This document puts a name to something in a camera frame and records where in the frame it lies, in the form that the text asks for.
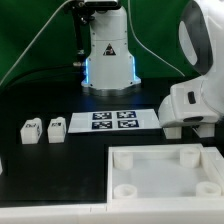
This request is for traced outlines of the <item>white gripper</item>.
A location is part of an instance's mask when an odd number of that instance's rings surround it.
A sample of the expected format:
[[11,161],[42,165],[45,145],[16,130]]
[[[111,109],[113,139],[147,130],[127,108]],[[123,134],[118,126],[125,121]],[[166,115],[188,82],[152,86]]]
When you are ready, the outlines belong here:
[[171,86],[158,110],[161,127],[215,124],[221,119],[221,114],[204,101],[202,84],[202,78],[195,78]]

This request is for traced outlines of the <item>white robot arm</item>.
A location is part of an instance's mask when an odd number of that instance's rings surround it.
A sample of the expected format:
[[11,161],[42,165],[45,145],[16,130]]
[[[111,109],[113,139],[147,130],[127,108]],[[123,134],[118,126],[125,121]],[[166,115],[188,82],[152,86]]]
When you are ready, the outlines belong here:
[[[96,12],[90,23],[92,47],[82,85],[105,93],[139,84],[127,46],[130,13],[110,8],[108,0],[84,0],[84,4]],[[160,125],[215,123],[224,117],[224,0],[190,0],[180,18],[178,36],[182,52],[199,76],[170,88],[158,110]]]

